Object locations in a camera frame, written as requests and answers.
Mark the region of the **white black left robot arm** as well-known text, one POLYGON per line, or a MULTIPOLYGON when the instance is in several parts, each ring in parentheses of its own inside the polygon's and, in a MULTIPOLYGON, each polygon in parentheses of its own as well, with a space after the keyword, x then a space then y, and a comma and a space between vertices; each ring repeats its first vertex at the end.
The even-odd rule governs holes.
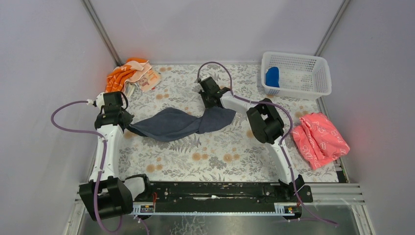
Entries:
POLYGON ((119 151, 124 131, 133 120, 127 112, 128 100, 123 92, 100 93, 93 105, 99 109, 94 122, 97 135, 94 166, 79 195, 92 220, 98 221, 133 211, 136 199, 149 197, 150 180, 145 174, 121 179, 119 176, 119 151))

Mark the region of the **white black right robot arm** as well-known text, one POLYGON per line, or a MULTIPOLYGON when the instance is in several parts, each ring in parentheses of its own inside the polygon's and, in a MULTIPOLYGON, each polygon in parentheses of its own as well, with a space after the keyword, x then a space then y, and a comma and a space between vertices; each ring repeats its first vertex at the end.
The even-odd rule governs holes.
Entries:
POLYGON ((201 86, 199 94, 206 108, 220 107, 238 113, 245 113, 254 137, 265 144, 274 160, 279 176, 279 184, 288 196, 298 194, 304 186, 302 176, 293 169, 285 143, 284 122, 277 106, 269 99, 250 101, 237 96, 227 87, 220 88, 212 77, 197 79, 201 86))

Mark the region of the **dark grey towel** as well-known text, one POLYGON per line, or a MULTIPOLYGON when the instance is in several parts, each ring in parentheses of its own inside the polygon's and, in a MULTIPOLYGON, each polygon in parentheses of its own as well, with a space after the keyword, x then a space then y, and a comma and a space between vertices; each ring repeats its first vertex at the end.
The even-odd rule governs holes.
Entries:
POLYGON ((130 124, 127 129, 139 136, 170 142, 192 134, 219 131, 230 125, 236 111, 220 107, 205 109, 201 117, 175 108, 166 108, 153 117, 130 124))

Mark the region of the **blue towel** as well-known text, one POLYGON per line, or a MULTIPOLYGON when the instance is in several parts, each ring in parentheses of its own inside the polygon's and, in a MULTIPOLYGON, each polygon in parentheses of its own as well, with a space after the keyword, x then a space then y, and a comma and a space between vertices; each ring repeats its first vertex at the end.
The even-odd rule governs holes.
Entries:
POLYGON ((265 73, 265 85, 269 87, 279 88, 279 68, 271 67, 265 73))

